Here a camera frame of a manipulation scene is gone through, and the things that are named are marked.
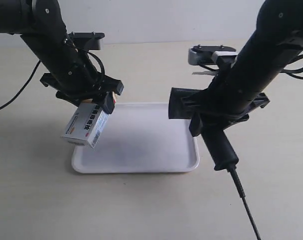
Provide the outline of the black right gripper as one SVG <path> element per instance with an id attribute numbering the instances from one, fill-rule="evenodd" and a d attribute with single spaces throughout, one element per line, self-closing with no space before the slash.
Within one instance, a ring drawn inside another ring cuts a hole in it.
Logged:
<path id="1" fill-rule="evenodd" d="M 211 116 L 224 125 L 223 130 L 249 120 L 249 113 L 264 108 L 270 102 L 264 89 L 270 84 L 270 70 L 266 68 L 231 69 L 214 77 L 208 88 L 199 90 L 187 104 L 201 114 Z M 203 129 L 202 117 L 195 112 L 189 131 L 197 137 Z"/>

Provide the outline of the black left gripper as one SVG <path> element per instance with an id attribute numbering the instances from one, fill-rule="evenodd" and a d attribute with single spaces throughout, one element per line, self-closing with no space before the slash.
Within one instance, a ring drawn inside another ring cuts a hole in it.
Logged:
<path id="1" fill-rule="evenodd" d="M 45 87 L 52 87 L 57 92 L 55 97 L 76 107 L 88 98 L 99 98 L 105 94 L 100 106 L 106 114 L 115 109 L 115 94 L 121 95 L 124 85 L 97 71 L 88 54 L 78 49 L 41 49 L 39 60 L 46 67 L 40 82 Z"/>

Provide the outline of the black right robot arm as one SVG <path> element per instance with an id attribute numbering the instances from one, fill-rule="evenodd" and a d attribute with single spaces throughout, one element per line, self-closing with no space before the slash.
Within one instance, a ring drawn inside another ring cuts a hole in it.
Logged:
<path id="1" fill-rule="evenodd" d="M 214 78 L 204 90 L 181 98 L 191 117 L 193 136 L 206 129 L 224 130 L 246 121 L 249 113 L 269 103 L 264 89 L 286 66 L 303 56 L 303 0 L 266 0 L 256 27 L 239 52 L 225 46 L 196 45 L 188 63 L 216 65 Z"/>

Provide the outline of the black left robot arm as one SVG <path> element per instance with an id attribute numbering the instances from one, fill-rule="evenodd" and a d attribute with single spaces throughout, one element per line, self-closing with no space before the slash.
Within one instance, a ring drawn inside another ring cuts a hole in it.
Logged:
<path id="1" fill-rule="evenodd" d="M 100 50 L 103 32 L 67 32 L 57 0 L 0 0 L 0 34 L 19 35 L 48 70 L 40 79 L 58 99 L 79 106 L 92 100 L 112 114 L 123 83 L 106 74 L 92 50 Z"/>

